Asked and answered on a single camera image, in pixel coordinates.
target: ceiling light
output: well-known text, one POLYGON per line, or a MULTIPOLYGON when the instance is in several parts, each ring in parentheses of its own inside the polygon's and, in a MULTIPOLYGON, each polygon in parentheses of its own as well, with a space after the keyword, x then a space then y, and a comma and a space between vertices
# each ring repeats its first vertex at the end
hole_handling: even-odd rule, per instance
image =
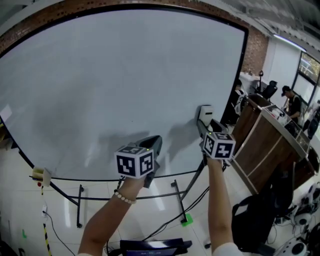
POLYGON ((280 36, 280 35, 273 34, 273 36, 274 36, 275 38, 278 38, 278 39, 280 39, 280 40, 282 40, 282 41, 284 41, 284 42, 286 42, 286 43, 288 43, 288 44, 290 44, 290 45, 298 48, 300 51, 302 51, 302 52, 304 52, 304 53, 307 52, 306 49, 302 48, 300 45, 297 45, 296 43, 294 43, 294 42, 292 42, 292 41, 290 41, 290 40, 288 40, 288 39, 286 39, 286 38, 284 38, 284 37, 282 37, 282 36, 280 36))

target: whiteboard frame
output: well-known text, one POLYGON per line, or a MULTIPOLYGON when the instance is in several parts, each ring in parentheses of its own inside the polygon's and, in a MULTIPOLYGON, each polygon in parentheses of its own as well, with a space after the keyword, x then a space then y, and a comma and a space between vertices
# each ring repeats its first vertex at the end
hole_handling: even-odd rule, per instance
MULTIPOLYGON (((69 15, 63 16, 61 18, 55 19, 43 26, 40 26, 38 28, 36 28, 35 30, 29 32, 28 34, 26 34, 25 36, 21 37, 20 39, 18 39, 17 41, 15 41, 13 44, 11 44, 9 47, 7 47, 3 52, 0 53, 0 59, 7 54, 9 51, 11 51, 13 48, 15 48, 17 45, 21 44, 22 42, 24 42, 25 40, 27 40, 28 38, 31 38, 32 36, 46 30, 49 29, 53 26, 56 26, 58 24, 64 23, 64 22, 68 22, 70 20, 73 19, 77 19, 83 16, 88 16, 88 15, 94 15, 94 14, 99 14, 99 13, 106 13, 106 12, 113 12, 113 11, 123 11, 123 10, 158 10, 158 11, 169 11, 169 12, 178 12, 178 13, 184 13, 184 14, 189 14, 189 15, 195 15, 198 17, 202 17, 202 18, 206 18, 206 19, 210 19, 216 22, 220 22, 223 23, 225 25, 234 27, 238 30, 241 30, 244 32, 244 38, 243 38, 243 44, 242 44, 242 50, 241 50, 241 55, 240 55, 240 59, 239 59, 239 64, 238 64, 238 69, 235 75, 235 79, 234 79, 234 83, 232 86, 231 91, 233 91, 236 88, 236 81, 238 79, 238 77, 240 76, 240 71, 243 65, 243 61, 245 58, 245 52, 246 52, 246 47, 247 47, 247 41, 248 41, 248 35, 249 35, 249 30, 244 27, 241 26, 240 24, 237 24, 233 21, 212 15, 209 12, 206 11, 201 11, 198 9, 194 9, 194 8, 189 8, 189 7, 184 7, 184 6, 178 6, 178 5, 170 5, 170 4, 160 4, 160 3, 125 3, 125 4, 116 4, 116 5, 110 5, 110 6, 101 6, 101 7, 97 7, 97 8, 92 8, 92 9, 85 9, 85 10, 81 10, 79 12, 75 12, 75 13, 70 13, 69 15)), ((229 105, 231 103, 231 98, 229 96, 229 99, 227 101, 227 105, 229 105)), ((21 157, 27 162, 27 164, 33 169, 34 168, 34 164, 27 158, 27 156, 24 154, 24 152, 21 150, 21 148, 19 147, 19 145, 16 143, 15 139, 12 137, 12 135, 10 134, 10 131, 8 130, 6 124, 4 121, 2 121, 3 126, 6 129, 6 132, 9 134, 9 136, 12 138, 13 140, 13 144, 16 145, 16 147, 19 148, 19 154, 21 155, 21 157)), ((192 171, 187 171, 187 172, 182 172, 182 173, 176 173, 176 174, 170 174, 170 175, 162 175, 162 176, 156 176, 155 178, 163 178, 163 177, 170 177, 170 176, 176 176, 176 175, 183 175, 183 174, 188 174, 188 173, 194 173, 196 172, 196 170, 192 170, 192 171)), ((101 179, 70 179, 70 178, 57 178, 57 177, 53 177, 52 179, 55 180, 64 180, 64 181, 83 181, 83 182, 113 182, 113 181, 118 181, 118 179, 106 179, 106 180, 101 180, 101 179)))

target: green tape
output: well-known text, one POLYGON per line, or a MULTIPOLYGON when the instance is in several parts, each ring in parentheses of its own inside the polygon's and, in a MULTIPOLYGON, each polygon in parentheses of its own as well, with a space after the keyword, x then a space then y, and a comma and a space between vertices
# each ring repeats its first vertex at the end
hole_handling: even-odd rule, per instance
POLYGON ((27 236, 26 236, 26 234, 25 234, 25 230, 24 230, 24 229, 22 229, 22 237, 23 237, 23 238, 27 238, 27 236))
POLYGON ((181 223, 182 227, 186 227, 186 226, 188 226, 188 225, 190 225, 191 223, 194 222, 194 220, 192 219, 190 213, 187 213, 185 216, 186 216, 187 222, 181 223))

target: forearm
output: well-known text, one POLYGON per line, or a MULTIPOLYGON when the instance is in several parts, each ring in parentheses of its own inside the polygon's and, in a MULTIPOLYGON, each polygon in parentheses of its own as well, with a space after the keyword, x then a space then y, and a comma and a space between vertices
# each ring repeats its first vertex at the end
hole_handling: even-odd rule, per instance
POLYGON ((208 223, 212 251, 222 244, 233 242, 232 209, 220 164, 210 164, 209 167, 209 207, 208 223))
POLYGON ((295 112, 293 115, 290 116, 291 119, 300 117, 300 112, 295 112))
MULTIPOLYGON (((124 184, 118 192, 134 201, 139 189, 132 189, 124 184)), ((117 230, 130 206, 114 195, 87 223, 78 253, 100 256, 104 245, 117 230)))

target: brick wall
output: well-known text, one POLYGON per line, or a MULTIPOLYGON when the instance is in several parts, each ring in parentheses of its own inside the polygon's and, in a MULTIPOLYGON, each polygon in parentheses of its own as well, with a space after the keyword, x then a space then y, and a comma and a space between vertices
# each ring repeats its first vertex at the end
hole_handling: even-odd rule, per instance
POLYGON ((263 68, 268 47, 268 38, 266 36, 248 23, 230 15, 224 10, 207 3, 189 0, 65 0, 58 2, 27 17, 4 33, 0 37, 0 54, 23 36, 61 17, 73 15, 84 10, 132 2, 162 3, 188 7, 222 17, 248 28, 249 36, 241 71, 251 71, 257 75, 263 68))

